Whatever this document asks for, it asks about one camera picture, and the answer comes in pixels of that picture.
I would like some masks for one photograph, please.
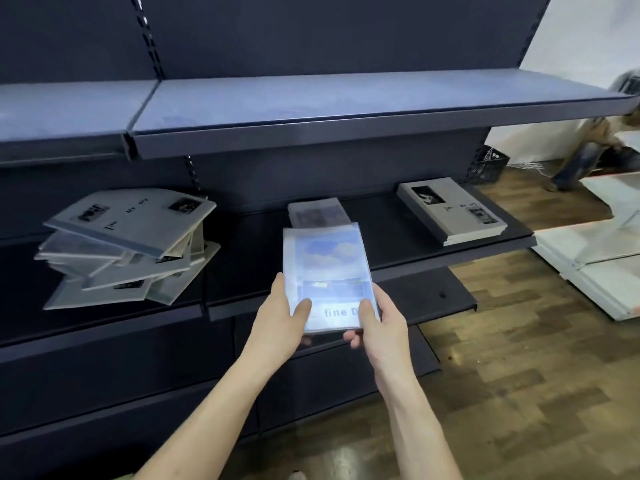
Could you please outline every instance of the hand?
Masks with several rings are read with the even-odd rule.
[[[406,320],[394,302],[382,288],[373,284],[373,293],[382,310],[378,321],[371,302],[363,299],[358,314],[362,332],[348,330],[344,339],[352,348],[364,343],[367,356],[376,373],[376,384],[385,400],[393,399],[392,393],[412,387],[417,382],[409,352],[409,334]]]
[[[271,285],[271,294],[258,309],[242,355],[260,364],[270,377],[300,345],[310,311],[311,300],[306,298],[291,316],[284,293],[284,276],[278,273]]]

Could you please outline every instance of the white wall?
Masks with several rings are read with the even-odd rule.
[[[522,69],[602,88],[640,67],[640,0],[551,0]],[[580,121],[492,128],[511,163],[564,157]]]

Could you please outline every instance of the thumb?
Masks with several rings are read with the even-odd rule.
[[[366,330],[372,326],[375,326],[378,322],[376,313],[373,311],[373,306],[367,298],[364,298],[360,302],[358,309],[358,317],[360,318],[360,326],[363,330]]]
[[[309,318],[309,313],[311,313],[311,300],[309,298],[304,298],[304,300],[302,300],[293,311],[293,318],[296,322],[300,322],[302,327],[304,327],[305,323],[307,323],[307,319]]]

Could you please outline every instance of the black crate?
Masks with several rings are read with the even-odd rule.
[[[498,181],[509,157],[491,146],[484,145],[476,161],[467,170],[468,184],[492,184]]]

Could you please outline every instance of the forearm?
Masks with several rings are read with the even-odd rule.
[[[135,480],[215,480],[270,374],[240,357]]]
[[[403,480],[461,480],[462,476],[417,380],[387,400]]]

